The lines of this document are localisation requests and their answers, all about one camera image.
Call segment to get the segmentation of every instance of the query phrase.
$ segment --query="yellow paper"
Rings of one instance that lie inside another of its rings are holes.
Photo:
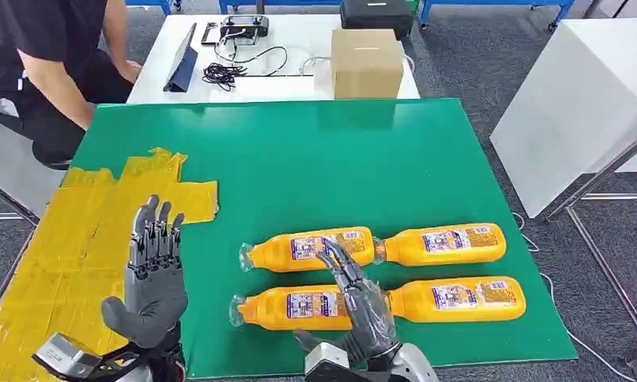
[[[52,380],[30,357],[54,332],[100,354],[126,343],[104,325],[100,302],[123,297],[131,221],[151,194],[171,202],[169,221],[215,218],[217,183],[180,183],[187,157],[150,152],[128,158],[118,181],[108,169],[66,173],[0,301],[0,381]]]

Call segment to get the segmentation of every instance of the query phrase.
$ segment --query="green mat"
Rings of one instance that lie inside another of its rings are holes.
[[[402,341],[435,366],[576,357],[518,227],[456,99],[359,100],[100,107],[74,166],[108,167],[161,146],[189,157],[183,181],[218,181],[215,221],[183,229],[190,304],[182,343],[190,377],[303,372],[289,332],[233,328],[233,294],[331,283],[327,271],[239,269],[242,242],[285,232],[365,225],[382,238],[406,228],[493,222],[507,251],[494,263],[442,267],[370,265],[385,289],[408,281],[508,275],[527,310],[511,322],[413,324]],[[340,333],[320,333],[336,337]]]

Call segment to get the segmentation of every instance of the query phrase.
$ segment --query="humanoid robot hand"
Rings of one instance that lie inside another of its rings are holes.
[[[170,203],[164,202],[155,216],[158,204],[152,195],[133,219],[124,302],[107,297],[101,304],[105,325],[145,349],[157,346],[187,308],[180,260],[184,215],[168,225]]]
[[[366,278],[349,254],[329,240],[323,241],[317,257],[328,266],[344,295],[352,330],[334,344],[347,351],[350,363],[369,360],[398,347],[393,316],[379,286]],[[303,330],[293,334],[308,352],[321,342],[329,342]]]

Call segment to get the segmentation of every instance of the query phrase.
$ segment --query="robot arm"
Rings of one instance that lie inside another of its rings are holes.
[[[131,225],[129,262],[124,268],[124,302],[105,298],[105,325],[129,343],[102,356],[61,333],[33,354],[52,375],[76,382],[179,382],[186,378],[180,346],[180,317],[187,295],[180,261],[180,226],[172,225],[165,202],[155,217],[159,198],[152,195]]]
[[[408,380],[438,382],[424,354],[413,344],[398,341],[393,316],[379,286],[363,274],[361,268],[337,244],[323,241],[318,258],[335,277],[344,294],[352,330],[331,343],[296,330],[305,357],[307,382],[339,380],[376,381]],[[368,371],[352,370],[351,365],[366,361]]]

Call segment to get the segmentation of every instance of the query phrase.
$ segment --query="plastic bottle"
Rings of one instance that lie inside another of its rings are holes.
[[[412,281],[390,290],[387,303],[411,322],[508,321],[526,308],[520,284],[506,276]]]
[[[365,227],[332,228],[278,235],[253,247],[242,244],[241,269],[267,268],[274,272],[324,269],[316,259],[321,239],[342,245],[361,266],[393,261],[408,267],[495,261],[506,252],[506,240],[496,224],[457,224],[409,229],[379,240]]]
[[[375,247],[384,249],[381,240],[373,237],[366,227],[351,227],[278,235],[255,247],[243,243],[239,264],[243,271],[253,268],[274,272],[324,269],[326,265],[316,258],[322,239],[340,244],[360,266],[381,262],[381,257],[375,254]]]
[[[520,317],[525,296],[506,276],[413,281],[386,293],[394,316],[411,322],[507,321]],[[255,297],[234,296],[234,326],[257,324],[268,330],[350,330],[336,285],[280,287]]]
[[[409,229],[384,240],[386,261],[408,267],[495,261],[506,252],[498,225],[458,224]]]
[[[234,296],[234,326],[257,324],[267,330],[349,330],[344,297],[337,285],[280,287],[254,297]]]

